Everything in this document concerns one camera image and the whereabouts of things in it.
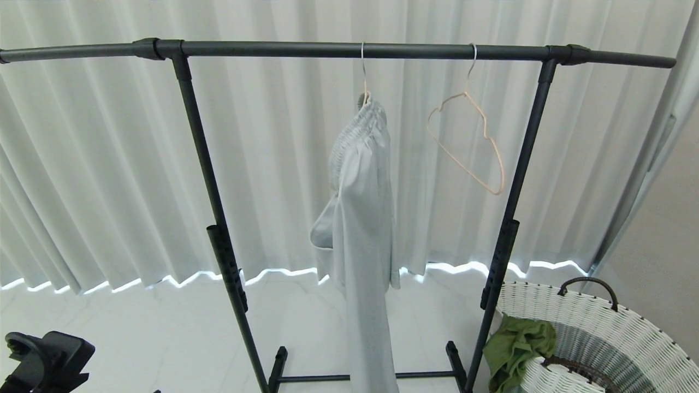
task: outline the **black metal clothing rack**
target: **black metal clothing rack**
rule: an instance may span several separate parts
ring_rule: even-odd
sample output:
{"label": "black metal clothing rack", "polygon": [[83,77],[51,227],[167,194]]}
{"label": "black metal clothing rack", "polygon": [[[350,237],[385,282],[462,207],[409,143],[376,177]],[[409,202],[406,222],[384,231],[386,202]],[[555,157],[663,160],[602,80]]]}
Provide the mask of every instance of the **black metal clothing rack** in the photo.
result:
{"label": "black metal clothing rack", "polygon": [[[133,43],[0,50],[0,64],[30,60],[120,56],[136,56],[151,60],[172,60],[175,76],[180,83],[182,100],[187,111],[189,126],[194,137],[194,145],[199,156],[199,163],[216,222],[206,230],[211,240],[260,391],[263,393],[277,393],[282,383],[349,380],[350,376],[283,376],[288,352],[282,346],[277,351],[269,379],[265,378],[250,325],[245,315],[247,311],[245,290],[240,281],[240,271],[236,262],[235,252],[233,251],[228,225],[226,224],[214,168],[211,163],[208,146],[206,145],[206,135],[201,124],[199,108],[192,85],[192,74],[189,70],[187,58],[192,56],[360,58],[361,46],[362,44],[360,43],[182,41],[144,38]],[[514,219],[514,212],[517,208],[522,185],[524,184],[524,176],[531,158],[534,140],[539,129],[539,123],[541,122],[544,105],[546,104],[549,87],[554,79],[556,67],[558,65],[572,66],[583,63],[606,63],[669,69],[675,65],[675,59],[669,57],[603,52],[590,50],[580,45],[548,45],[542,47],[479,45],[477,50],[478,59],[481,60],[524,60],[541,62],[542,66],[517,168],[512,179],[510,195],[507,198],[505,214],[491,261],[490,272],[480,301],[480,306],[485,310],[485,313],[468,372],[471,378],[467,378],[467,373],[459,358],[459,351],[452,341],[449,341],[446,347],[447,356],[452,365],[451,371],[422,371],[396,374],[397,378],[453,377],[456,379],[458,389],[462,393],[473,392],[473,383],[480,365],[483,346],[488,337],[500,289],[505,279],[507,263],[510,260],[514,240],[517,236],[519,222]],[[472,59],[473,55],[474,47],[471,45],[394,43],[365,43],[363,45],[363,56],[366,58]]]}

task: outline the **white marble floor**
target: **white marble floor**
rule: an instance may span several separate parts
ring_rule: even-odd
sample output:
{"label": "white marble floor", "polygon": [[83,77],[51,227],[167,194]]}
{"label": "white marble floor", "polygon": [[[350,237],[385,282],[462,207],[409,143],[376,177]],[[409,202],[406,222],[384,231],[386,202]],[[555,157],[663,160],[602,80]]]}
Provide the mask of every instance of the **white marble floor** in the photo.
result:
{"label": "white marble floor", "polygon": [[[518,277],[508,272],[508,278]],[[530,269],[526,280],[560,285],[579,276],[572,266]],[[424,278],[403,276],[387,304],[396,370],[450,370],[445,346],[456,343],[468,370],[482,311],[482,272],[431,269]],[[285,375],[347,373],[342,296],[315,274],[269,273],[246,287],[247,317],[268,374],[280,345],[289,359]],[[85,368],[90,378],[77,392],[258,392],[238,326],[221,281],[199,278],[182,288],[169,283],[118,293],[109,288],[76,296],[51,288],[0,292],[0,330],[43,336],[57,330],[82,337],[96,352]],[[16,363],[0,351],[0,372]],[[476,392],[485,392],[482,362]],[[400,380],[402,393],[458,392],[453,378]],[[285,384],[292,392],[349,392],[346,382]]]}

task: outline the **green cloth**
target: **green cloth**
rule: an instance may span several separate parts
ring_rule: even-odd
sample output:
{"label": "green cloth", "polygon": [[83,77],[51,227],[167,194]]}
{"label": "green cloth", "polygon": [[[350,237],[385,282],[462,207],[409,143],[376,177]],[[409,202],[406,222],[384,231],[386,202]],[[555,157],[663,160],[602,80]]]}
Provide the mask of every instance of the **green cloth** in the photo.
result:
{"label": "green cloth", "polygon": [[502,393],[524,379],[526,362],[550,357],[556,347],[556,330],[548,321],[525,320],[504,315],[500,329],[483,348],[490,367],[491,392]]}

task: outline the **curtain fold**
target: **curtain fold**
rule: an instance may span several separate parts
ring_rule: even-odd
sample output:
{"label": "curtain fold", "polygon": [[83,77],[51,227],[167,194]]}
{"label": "curtain fold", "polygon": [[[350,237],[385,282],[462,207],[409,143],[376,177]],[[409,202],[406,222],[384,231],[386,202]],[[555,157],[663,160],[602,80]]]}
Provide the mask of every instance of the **curtain fold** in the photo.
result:
{"label": "curtain fold", "polygon": [[[675,56],[693,2],[0,2],[0,47],[185,40],[565,45]],[[331,194],[327,157],[362,92],[356,59],[190,59],[238,262],[248,278],[315,265],[308,232]],[[503,156],[492,196],[440,151],[427,115],[469,61],[367,59],[393,138],[396,253],[488,264],[540,65],[476,61],[470,93]],[[0,66],[1,284],[79,292],[217,271],[213,223],[172,65],[136,58]],[[560,66],[515,217],[512,261],[589,267],[624,197],[667,70]],[[479,177],[497,161],[467,101],[430,124]]]}

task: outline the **white wicker basket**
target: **white wicker basket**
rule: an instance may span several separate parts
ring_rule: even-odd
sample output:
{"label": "white wicker basket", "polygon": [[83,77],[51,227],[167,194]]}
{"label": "white wicker basket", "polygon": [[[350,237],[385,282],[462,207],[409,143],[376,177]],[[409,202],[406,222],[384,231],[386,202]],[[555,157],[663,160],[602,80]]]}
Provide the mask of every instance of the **white wicker basket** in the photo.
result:
{"label": "white wicker basket", "polygon": [[[587,294],[567,294],[579,281],[604,285],[612,301]],[[498,313],[546,320],[556,329],[554,355],[600,371],[621,392],[698,393],[699,368],[662,330],[633,311],[619,306],[612,289],[595,278],[574,278],[561,288],[530,283],[505,283]],[[493,331],[499,324],[493,324]],[[508,391],[521,393],[599,393],[605,388],[588,383],[562,366],[527,363],[523,383]]]}

